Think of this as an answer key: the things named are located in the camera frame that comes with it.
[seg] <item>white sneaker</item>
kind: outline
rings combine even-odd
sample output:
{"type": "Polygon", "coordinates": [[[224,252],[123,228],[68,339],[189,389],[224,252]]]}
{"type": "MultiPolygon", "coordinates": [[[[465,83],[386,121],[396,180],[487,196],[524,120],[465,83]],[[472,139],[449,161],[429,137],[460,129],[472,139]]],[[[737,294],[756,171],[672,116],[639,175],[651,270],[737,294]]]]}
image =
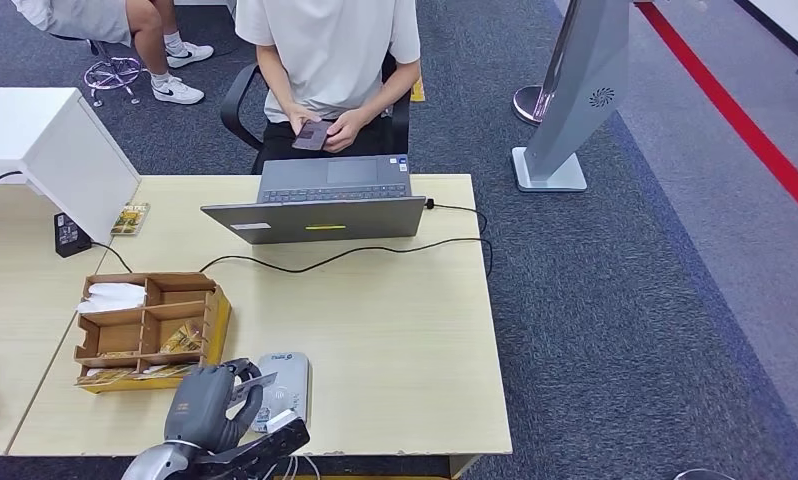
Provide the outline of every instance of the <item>white sneaker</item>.
{"type": "Polygon", "coordinates": [[[169,68],[181,68],[193,62],[201,62],[213,55],[213,47],[210,45],[198,46],[184,42],[184,49],[187,50],[187,53],[182,53],[177,57],[166,52],[166,63],[169,64],[169,68]]]}
{"type": "Polygon", "coordinates": [[[152,92],[154,92],[155,98],[162,102],[180,103],[181,105],[192,105],[205,98],[205,94],[201,90],[188,87],[181,82],[180,78],[171,75],[160,86],[155,86],[152,83],[152,92]]]}

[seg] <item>floor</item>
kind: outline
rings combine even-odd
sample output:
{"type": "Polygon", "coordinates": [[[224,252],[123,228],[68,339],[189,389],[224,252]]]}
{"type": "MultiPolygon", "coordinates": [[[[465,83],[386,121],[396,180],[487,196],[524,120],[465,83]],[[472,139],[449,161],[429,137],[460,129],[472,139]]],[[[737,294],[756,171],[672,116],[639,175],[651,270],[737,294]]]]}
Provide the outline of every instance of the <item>floor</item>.
{"type": "MultiPolygon", "coordinates": [[[[798,60],[733,5],[659,8],[798,166],[798,60]]],[[[705,466],[798,479],[790,197],[635,11],[629,98],[579,150],[589,190],[519,194],[508,155],[532,130],[509,98],[545,71],[558,6],[427,0],[418,12],[428,100],[411,112],[412,169],[472,173],[497,254],[490,295],[515,451],[467,478],[651,480],[705,466]]],[[[141,105],[111,95],[99,115],[141,173],[246,174],[254,154],[217,115],[251,49],[223,7],[179,17],[186,38],[225,54],[179,72],[207,99],[163,105],[141,85],[141,105]]],[[[83,45],[45,37],[10,2],[0,58],[0,86],[77,86],[90,63],[83,45]]],[[[262,94],[245,106],[257,128],[262,94]]],[[[0,478],[119,478],[127,461],[0,458],[0,478]]],[[[442,459],[319,464],[445,471],[442,459]]]]}

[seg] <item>gray laptop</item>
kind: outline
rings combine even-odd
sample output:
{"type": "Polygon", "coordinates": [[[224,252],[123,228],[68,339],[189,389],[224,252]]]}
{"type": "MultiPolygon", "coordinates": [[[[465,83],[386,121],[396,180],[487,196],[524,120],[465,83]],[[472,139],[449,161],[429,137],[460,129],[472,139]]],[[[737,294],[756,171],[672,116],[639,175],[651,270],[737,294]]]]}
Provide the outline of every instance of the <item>gray laptop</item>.
{"type": "Polygon", "coordinates": [[[202,211],[259,245],[412,237],[425,200],[411,194],[406,155],[275,160],[257,203],[202,211]]]}

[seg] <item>robotic hand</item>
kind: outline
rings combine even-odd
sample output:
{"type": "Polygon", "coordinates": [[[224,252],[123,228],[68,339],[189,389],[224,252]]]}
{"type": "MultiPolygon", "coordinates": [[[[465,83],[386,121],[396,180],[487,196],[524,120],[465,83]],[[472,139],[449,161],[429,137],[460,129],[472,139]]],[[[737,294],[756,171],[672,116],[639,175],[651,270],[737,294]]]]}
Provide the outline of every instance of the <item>robotic hand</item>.
{"type": "Polygon", "coordinates": [[[212,480],[262,476],[281,458],[310,441],[298,417],[282,422],[258,440],[237,446],[263,400],[263,389],[275,374],[261,376],[241,358],[190,372],[172,400],[164,426],[164,443],[134,459],[123,480],[212,480]],[[235,378],[241,383],[234,386],[235,378]],[[233,419],[225,413],[246,401],[233,419]]]}

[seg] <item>hand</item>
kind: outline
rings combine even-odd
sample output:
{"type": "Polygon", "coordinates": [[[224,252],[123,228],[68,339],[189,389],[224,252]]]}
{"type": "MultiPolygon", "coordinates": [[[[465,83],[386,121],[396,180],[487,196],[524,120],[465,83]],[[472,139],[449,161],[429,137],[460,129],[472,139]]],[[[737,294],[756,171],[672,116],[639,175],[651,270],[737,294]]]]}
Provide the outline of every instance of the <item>hand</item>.
{"type": "Polygon", "coordinates": [[[371,119],[368,119],[360,109],[349,110],[340,115],[340,118],[328,128],[328,139],[323,150],[337,153],[352,145],[358,137],[358,132],[370,121],[371,119]]]}
{"type": "Polygon", "coordinates": [[[296,135],[299,135],[299,132],[302,131],[302,126],[304,126],[305,122],[308,120],[312,122],[319,122],[322,120],[319,115],[297,103],[282,107],[282,110],[284,110],[284,114],[287,115],[287,118],[290,120],[290,126],[293,127],[293,133],[296,135]]]}

